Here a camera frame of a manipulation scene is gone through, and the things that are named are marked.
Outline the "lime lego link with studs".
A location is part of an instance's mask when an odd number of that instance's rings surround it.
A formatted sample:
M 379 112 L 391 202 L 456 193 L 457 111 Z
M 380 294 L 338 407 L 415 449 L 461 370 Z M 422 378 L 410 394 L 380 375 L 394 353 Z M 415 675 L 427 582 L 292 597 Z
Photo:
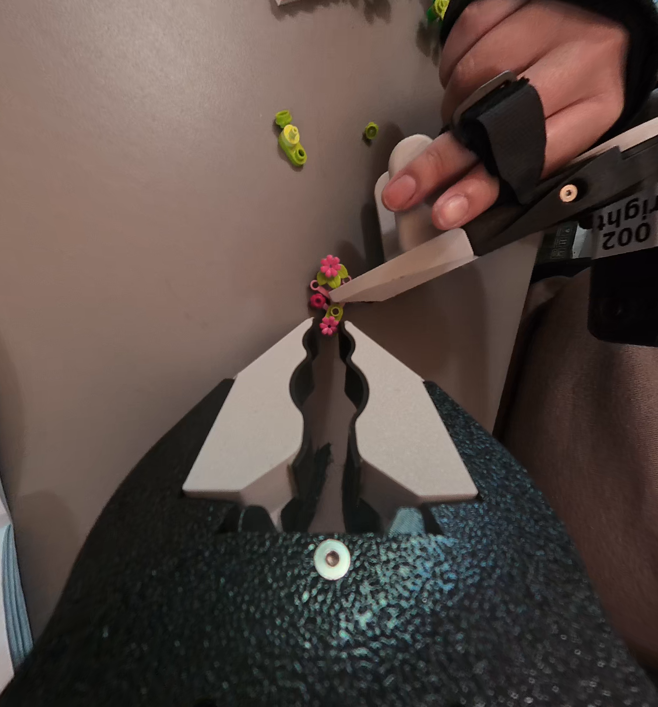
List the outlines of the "lime lego link with studs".
M 281 110 L 275 114 L 275 125 L 279 128 L 278 145 L 289 162 L 298 168 L 307 161 L 307 154 L 300 142 L 298 127 L 293 123 L 289 110 Z

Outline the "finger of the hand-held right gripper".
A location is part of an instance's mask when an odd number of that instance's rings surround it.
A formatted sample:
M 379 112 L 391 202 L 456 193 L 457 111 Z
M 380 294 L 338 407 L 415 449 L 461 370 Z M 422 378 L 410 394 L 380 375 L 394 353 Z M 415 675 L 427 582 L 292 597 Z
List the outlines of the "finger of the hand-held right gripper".
M 333 303 L 377 303 L 412 290 L 473 262 L 466 232 L 452 229 L 387 261 L 330 294 Z

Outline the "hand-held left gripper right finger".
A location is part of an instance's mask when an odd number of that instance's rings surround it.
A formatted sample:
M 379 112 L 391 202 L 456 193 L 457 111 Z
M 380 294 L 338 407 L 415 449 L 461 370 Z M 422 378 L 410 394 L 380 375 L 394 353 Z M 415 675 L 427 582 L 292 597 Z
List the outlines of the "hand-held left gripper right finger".
M 478 496 L 425 381 L 350 323 L 339 326 L 344 392 L 355 407 L 342 479 L 348 533 L 379 533 L 400 508 Z

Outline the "pink lego branch with flowers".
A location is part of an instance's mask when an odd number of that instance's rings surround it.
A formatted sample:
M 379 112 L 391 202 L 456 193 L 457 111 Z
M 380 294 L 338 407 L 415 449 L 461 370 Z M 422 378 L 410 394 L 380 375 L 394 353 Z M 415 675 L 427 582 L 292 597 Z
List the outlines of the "pink lego branch with flowers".
M 308 305 L 315 310 L 324 310 L 327 315 L 340 320 L 343 315 L 343 304 L 335 303 L 331 293 L 351 281 L 346 267 L 339 257 L 328 254 L 320 261 L 316 278 L 309 283 L 310 298 Z

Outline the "person's right hand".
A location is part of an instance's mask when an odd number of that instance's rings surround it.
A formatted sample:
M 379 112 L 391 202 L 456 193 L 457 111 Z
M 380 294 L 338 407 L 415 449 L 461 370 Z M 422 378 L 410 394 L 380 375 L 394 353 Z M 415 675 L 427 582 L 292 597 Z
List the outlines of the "person's right hand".
M 624 107 L 629 36 L 618 23 L 559 1 L 475 1 L 442 48 L 442 118 L 503 71 L 525 76 L 546 118 L 543 175 L 587 151 Z M 451 133 L 440 135 L 387 183 L 386 209 L 434 197 L 440 231 L 469 223 L 497 200 L 500 184 Z

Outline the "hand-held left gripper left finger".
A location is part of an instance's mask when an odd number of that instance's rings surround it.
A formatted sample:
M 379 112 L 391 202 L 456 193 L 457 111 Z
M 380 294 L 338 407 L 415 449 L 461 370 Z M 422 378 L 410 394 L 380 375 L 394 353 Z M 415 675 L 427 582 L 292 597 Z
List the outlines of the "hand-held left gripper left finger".
M 318 327 L 304 320 L 240 371 L 189 474 L 185 496 L 259 507 L 285 532 L 307 532 L 332 461 L 315 448 L 304 404 L 314 389 Z

